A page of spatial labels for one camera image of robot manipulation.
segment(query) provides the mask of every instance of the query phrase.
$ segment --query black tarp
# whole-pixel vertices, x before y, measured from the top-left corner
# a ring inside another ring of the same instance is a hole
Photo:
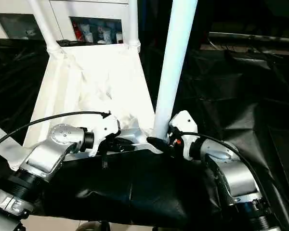
[[[42,42],[0,40],[0,127],[5,131],[30,120],[47,60]],[[143,47],[141,60],[155,106],[163,51]],[[200,132],[233,142],[246,157],[269,168],[289,197],[289,57],[188,50],[173,113],[181,110],[189,111]],[[24,135],[15,139],[21,143]],[[137,157],[113,157],[111,174],[101,172],[98,158],[65,164],[43,195],[40,214],[219,227],[220,216],[209,211],[214,206],[204,199],[208,184],[200,167],[194,175],[185,161],[175,165],[150,153]],[[257,168],[260,178],[262,171]],[[0,176],[4,174],[7,167],[0,158]],[[285,203],[270,182],[262,180],[274,211],[288,228],[281,206]],[[201,186],[197,192],[195,182]]]

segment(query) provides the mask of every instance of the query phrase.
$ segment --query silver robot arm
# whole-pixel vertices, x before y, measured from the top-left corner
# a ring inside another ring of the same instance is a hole
[[[0,189],[0,231],[25,230],[20,220],[34,210],[34,202],[45,185],[62,166],[67,154],[91,150],[95,156],[99,144],[119,132],[118,121],[108,116],[93,131],[67,124],[54,126],[46,140],[34,145],[31,152]]]
[[[197,125],[187,111],[175,115],[169,125],[170,146],[181,149],[186,160],[201,160],[213,172],[224,204],[235,206],[250,230],[280,230],[254,176],[237,154],[213,140],[181,135],[197,132]],[[233,144],[225,143],[237,150]]]

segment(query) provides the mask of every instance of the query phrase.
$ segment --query black wire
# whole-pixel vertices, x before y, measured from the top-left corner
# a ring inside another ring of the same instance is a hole
[[[254,176],[254,178],[256,179],[256,182],[258,184],[258,186],[261,188],[261,192],[264,193],[265,196],[265,191],[264,191],[264,187],[261,184],[261,181],[255,171],[255,168],[250,164],[250,162],[239,152],[237,151],[235,148],[233,148],[232,146],[230,146],[229,144],[220,141],[216,138],[213,138],[211,136],[207,136],[201,133],[197,133],[197,132],[181,132],[181,135],[192,135],[192,136],[199,136],[199,137],[204,137],[207,138],[209,140],[212,140],[214,142],[219,143],[220,145],[228,148],[230,151],[234,152],[237,156],[239,156],[242,159],[242,162],[248,167],[248,169],[251,171],[252,175]],[[268,180],[274,185],[274,187],[277,189],[277,191],[280,193],[280,195],[283,197],[283,199],[287,202],[288,206],[289,206],[289,199],[286,195],[286,193],[284,192],[284,190],[276,183],[276,181],[269,175],[268,172],[266,172],[265,176],[268,178]]]
[[[46,120],[51,120],[51,119],[55,119],[55,118],[59,118],[59,117],[64,117],[64,116],[72,116],[72,115],[80,115],[80,114],[95,114],[95,115],[101,115],[103,118],[106,118],[107,116],[110,115],[110,112],[109,113],[105,113],[105,112],[93,112],[93,111],[84,111],[84,112],[69,112],[69,113],[62,113],[62,114],[58,114],[58,115],[52,115],[52,116],[49,116],[49,117],[45,117],[45,118],[42,118],[42,119],[38,119],[38,120],[35,120],[35,121],[32,121],[28,124],[25,124],[25,125],[22,125],[21,127],[17,128],[16,130],[6,134],[5,136],[3,136],[2,138],[0,138],[0,144],[5,141],[7,138],[9,138],[10,136],[12,136],[13,134],[19,132],[20,130],[24,129],[24,128],[27,128],[31,125],[34,125],[34,124],[38,124],[40,122],[44,122]]]
[[[266,58],[266,61],[273,67],[271,68],[273,70],[273,72],[275,73],[276,77],[279,79],[279,81],[281,81],[281,83],[283,85],[285,85],[285,87],[287,88],[287,92],[289,93],[289,84],[288,82],[285,80],[284,76],[282,75],[282,73],[279,71],[279,69],[277,68],[276,64],[274,61],[271,60],[270,58],[270,55],[272,54],[267,54],[267,53],[264,53],[259,47],[257,46],[253,46],[253,48],[255,48],[259,53],[261,53],[262,55],[265,56]]]

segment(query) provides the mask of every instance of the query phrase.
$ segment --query glass cabinet door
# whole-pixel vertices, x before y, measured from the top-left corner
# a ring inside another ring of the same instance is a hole
[[[52,33],[56,40],[62,34],[53,13],[50,1],[39,0]],[[0,39],[42,40],[42,34],[27,0],[0,0]]]
[[[9,39],[43,40],[32,14],[0,13],[0,24]]]
[[[63,39],[93,44],[127,42],[128,4],[66,0],[50,2]]]
[[[120,19],[70,17],[76,39],[93,44],[123,43]]]

